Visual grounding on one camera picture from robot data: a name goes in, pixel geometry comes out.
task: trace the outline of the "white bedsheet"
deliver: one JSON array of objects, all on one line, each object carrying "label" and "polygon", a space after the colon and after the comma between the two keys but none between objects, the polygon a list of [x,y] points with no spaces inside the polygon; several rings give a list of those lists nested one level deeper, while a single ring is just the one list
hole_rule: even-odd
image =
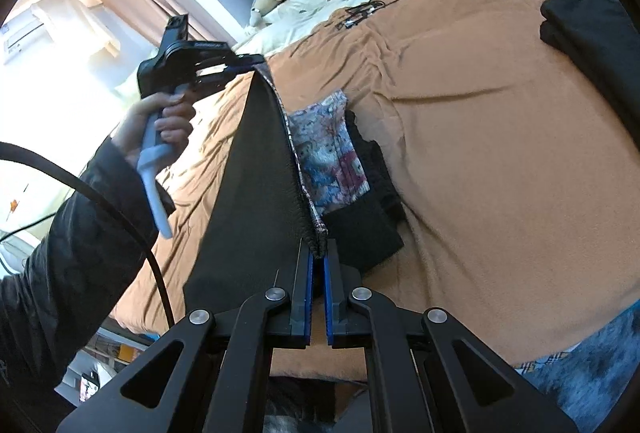
[{"label": "white bedsheet", "polygon": [[369,0],[331,0],[314,12],[299,13],[275,22],[251,36],[247,41],[236,45],[234,51],[238,54],[272,56],[311,34],[318,23],[329,19],[336,10],[360,5],[367,1]]}]

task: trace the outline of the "black cloth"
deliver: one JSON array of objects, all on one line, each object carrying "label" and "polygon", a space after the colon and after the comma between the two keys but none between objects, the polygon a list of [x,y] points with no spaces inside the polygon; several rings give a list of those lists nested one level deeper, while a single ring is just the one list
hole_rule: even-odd
[{"label": "black cloth", "polygon": [[329,238],[335,238],[340,262],[365,273],[402,249],[396,226],[405,214],[382,149],[376,141],[363,139],[353,111],[346,110],[344,116],[370,189],[353,204],[324,214],[322,221]]},{"label": "black cloth", "polygon": [[[107,139],[82,180],[148,238],[158,237],[136,171]],[[55,431],[71,410],[53,392],[145,260],[99,207],[73,194],[24,273],[0,281],[0,431]]]},{"label": "black cloth", "polygon": [[354,397],[335,423],[332,433],[373,433],[369,390]]},{"label": "black cloth", "polygon": [[616,0],[547,0],[540,38],[564,52],[640,148],[640,34]]},{"label": "black cloth", "polygon": [[279,269],[295,266],[303,238],[318,256],[280,105],[254,73],[209,225],[184,285],[187,313],[238,308],[267,290]]}]

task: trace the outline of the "folded black clothing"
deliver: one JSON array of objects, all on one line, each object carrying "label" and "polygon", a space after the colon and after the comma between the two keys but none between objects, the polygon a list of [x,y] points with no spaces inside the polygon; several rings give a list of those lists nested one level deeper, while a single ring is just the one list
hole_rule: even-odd
[{"label": "folded black clothing", "polygon": [[380,205],[394,222],[406,219],[400,195],[391,181],[391,175],[386,168],[382,149],[375,140],[364,140],[356,126],[356,116],[351,110],[344,112],[347,132],[353,142],[353,148],[360,159],[364,174],[367,176],[370,189],[376,194]]},{"label": "folded black clothing", "polygon": [[616,0],[547,0],[540,38],[564,52],[640,148],[640,34]]},{"label": "folded black clothing", "polygon": [[372,190],[353,204],[324,214],[322,220],[329,238],[335,238],[340,263],[363,274],[404,246],[396,222],[388,217]]},{"label": "folded black clothing", "polygon": [[363,139],[352,111],[345,111],[345,120],[369,191],[350,205],[325,213],[322,221],[329,237],[335,238],[340,262],[365,273],[402,249],[396,226],[405,214],[382,149],[377,142]]}]

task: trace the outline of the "black wire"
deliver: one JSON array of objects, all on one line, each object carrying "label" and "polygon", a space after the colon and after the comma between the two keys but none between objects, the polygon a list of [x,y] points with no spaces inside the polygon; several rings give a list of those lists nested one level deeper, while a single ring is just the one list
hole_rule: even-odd
[{"label": "black wire", "polygon": [[89,184],[33,151],[21,148],[15,144],[0,142],[0,159],[29,166],[49,175],[52,178],[55,178],[58,182],[76,190],[78,193],[91,200],[98,207],[107,212],[111,218],[122,225],[124,230],[129,233],[129,236],[139,244],[143,251],[145,251],[146,260],[149,262],[149,267],[151,267],[151,272],[156,280],[156,286],[158,287],[158,293],[160,294],[160,299],[162,301],[162,308],[164,308],[164,314],[166,315],[166,322],[169,325],[169,328],[174,326],[174,313],[171,310],[169,295],[167,294],[166,286],[162,279],[162,271],[158,265],[158,260],[156,260],[156,256],[154,256],[151,248],[146,243],[145,238],[143,238],[138,229],[129,222],[124,214],[119,212],[119,210],[117,210],[104,196],[98,193],[98,191],[92,188]]},{"label": "black wire", "polygon": [[[11,231],[10,233],[6,233],[4,236],[2,236],[2,238],[0,238],[0,243],[2,243],[5,239],[9,239],[12,236],[17,235],[18,233],[21,233],[22,231],[26,231],[27,229],[30,229],[34,225],[38,225],[39,223],[42,223],[45,220],[49,220],[50,218],[54,217],[55,215],[56,215],[55,212],[52,212],[51,214],[48,214],[47,216],[43,216],[41,219],[36,220],[35,222],[31,222],[29,225],[25,225],[24,227],[21,227],[20,229],[16,229],[15,231]],[[9,269],[7,264],[2,259],[2,256],[0,256],[0,265],[2,265],[2,268],[4,270],[6,270],[9,274],[11,274],[12,269]]]},{"label": "black wire", "polygon": [[394,3],[397,3],[400,0],[393,0],[390,3],[385,3],[382,0],[371,0],[366,3],[361,3],[360,5],[356,5],[355,7],[346,8],[344,11],[348,14],[348,16],[336,23],[335,27],[340,30],[343,27],[350,28],[352,26],[356,26],[360,22],[364,21],[371,14],[373,14],[376,10],[382,10]]}]

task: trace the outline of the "bed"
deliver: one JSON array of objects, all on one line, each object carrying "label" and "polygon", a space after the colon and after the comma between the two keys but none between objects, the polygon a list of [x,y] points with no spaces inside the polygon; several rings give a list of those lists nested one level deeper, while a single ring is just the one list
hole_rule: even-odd
[{"label": "bed", "polygon": [[[575,345],[640,298],[640,156],[591,83],[540,41],[544,0],[402,0],[337,30],[363,1],[286,7],[236,50],[269,57],[289,111],[343,89],[381,145],[405,246],[366,285],[415,311],[449,309],[510,363]],[[161,177],[175,238],[154,252],[178,319],[248,87],[238,77],[197,105],[190,146]],[[148,266],[113,316],[165,331]],[[274,375],[365,378],[362,352],[330,350],[323,320],[318,302],[312,346],[275,352]]]}]

